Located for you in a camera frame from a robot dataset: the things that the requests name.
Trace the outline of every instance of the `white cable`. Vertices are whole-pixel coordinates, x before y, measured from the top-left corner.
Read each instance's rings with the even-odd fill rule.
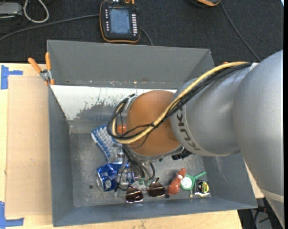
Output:
[[[42,21],[35,21],[35,20],[33,20],[32,18],[30,18],[30,17],[28,16],[28,14],[27,14],[27,12],[26,12],[26,8],[27,8],[27,5],[28,5],[29,0],[26,0],[26,1],[25,1],[24,7],[23,7],[24,15],[25,15],[25,17],[26,17],[28,20],[30,20],[30,21],[32,21],[32,22],[34,22],[34,23],[44,23],[44,22],[46,22],[46,21],[48,20],[48,18],[49,18],[49,12],[48,12],[48,9],[47,9],[47,7],[45,6],[45,4],[42,2],[42,0],[38,0],[38,1],[41,3],[41,5],[43,6],[43,8],[44,8],[45,11],[46,11],[46,18],[45,18],[44,20],[42,20]]]

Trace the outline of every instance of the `blue tape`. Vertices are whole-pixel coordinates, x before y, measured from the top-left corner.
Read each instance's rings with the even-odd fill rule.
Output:
[[[24,218],[20,219],[6,219],[5,218],[5,203],[0,201],[0,229],[6,229],[6,227],[22,226]]]
[[[9,75],[23,75],[23,71],[9,71],[9,68],[5,65],[1,66],[1,81],[0,81],[0,88],[1,89],[8,89],[8,76]]]

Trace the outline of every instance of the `black carpet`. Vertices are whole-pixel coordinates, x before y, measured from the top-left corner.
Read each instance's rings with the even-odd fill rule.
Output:
[[[7,1],[21,5],[25,2]],[[44,63],[48,39],[105,42],[98,17],[48,25],[98,14],[104,0],[43,1],[50,13],[44,24],[29,22],[24,16],[0,19],[0,62],[27,62],[28,57],[33,57]],[[189,0],[136,0],[136,4],[140,25],[154,46],[207,48],[215,65],[225,61],[259,62],[283,49],[284,8],[280,0],[222,0],[211,8],[200,8]],[[35,20],[45,16],[37,0],[31,1],[27,11]],[[23,30],[41,25],[47,26]],[[143,32],[137,44],[150,45]]]

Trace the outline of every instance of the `sunglasses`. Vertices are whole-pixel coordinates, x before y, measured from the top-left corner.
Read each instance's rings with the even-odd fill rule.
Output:
[[[126,202],[127,203],[135,203],[142,202],[144,199],[144,191],[150,197],[162,197],[166,194],[166,187],[163,186],[160,182],[158,182],[159,178],[156,179],[155,182],[151,183],[146,189],[138,189],[136,187],[129,187],[126,191]]]

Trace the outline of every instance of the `gray metal bin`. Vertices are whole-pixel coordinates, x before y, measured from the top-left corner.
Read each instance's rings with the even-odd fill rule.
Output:
[[[145,197],[127,204],[122,191],[115,197],[96,185],[95,169],[106,159],[92,141],[91,130],[106,124],[116,100],[126,97],[116,90],[175,91],[214,67],[208,49],[49,40],[47,51],[56,82],[48,92],[54,226],[257,207],[240,153],[155,162],[164,185],[180,168],[190,175],[205,170],[211,192],[206,198],[190,198],[189,191],[182,190],[170,198]],[[98,89],[107,89],[108,101]]]

